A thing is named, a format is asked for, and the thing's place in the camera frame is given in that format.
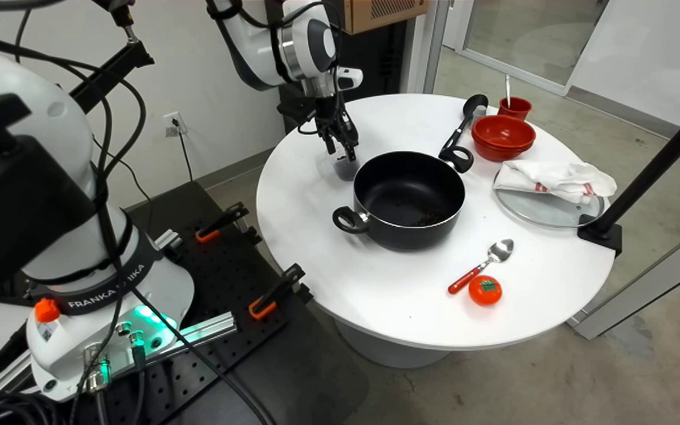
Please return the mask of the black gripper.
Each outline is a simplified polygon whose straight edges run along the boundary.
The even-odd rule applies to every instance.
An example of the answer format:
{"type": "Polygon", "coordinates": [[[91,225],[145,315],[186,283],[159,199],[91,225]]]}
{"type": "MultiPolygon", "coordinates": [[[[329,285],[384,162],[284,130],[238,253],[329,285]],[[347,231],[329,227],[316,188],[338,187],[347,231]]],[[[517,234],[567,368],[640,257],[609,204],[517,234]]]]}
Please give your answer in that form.
{"type": "Polygon", "coordinates": [[[323,140],[329,153],[336,153],[333,136],[341,136],[347,160],[358,160],[360,132],[354,123],[345,123],[345,104],[336,82],[306,90],[299,123],[314,123],[314,132],[323,140]]]}

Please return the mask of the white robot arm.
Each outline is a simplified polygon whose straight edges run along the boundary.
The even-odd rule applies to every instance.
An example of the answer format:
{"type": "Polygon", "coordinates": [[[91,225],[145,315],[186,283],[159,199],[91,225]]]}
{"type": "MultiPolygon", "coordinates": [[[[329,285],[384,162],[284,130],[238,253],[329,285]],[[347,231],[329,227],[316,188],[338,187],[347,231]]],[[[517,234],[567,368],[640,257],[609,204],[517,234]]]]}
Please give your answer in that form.
{"type": "MultiPolygon", "coordinates": [[[[35,10],[57,0],[0,0],[35,10]]],[[[44,287],[27,319],[39,393],[70,401],[162,349],[195,303],[195,279],[109,204],[112,155],[93,153],[87,113],[152,61],[133,38],[67,92],[16,64],[0,42],[0,283],[44,287]]]]}

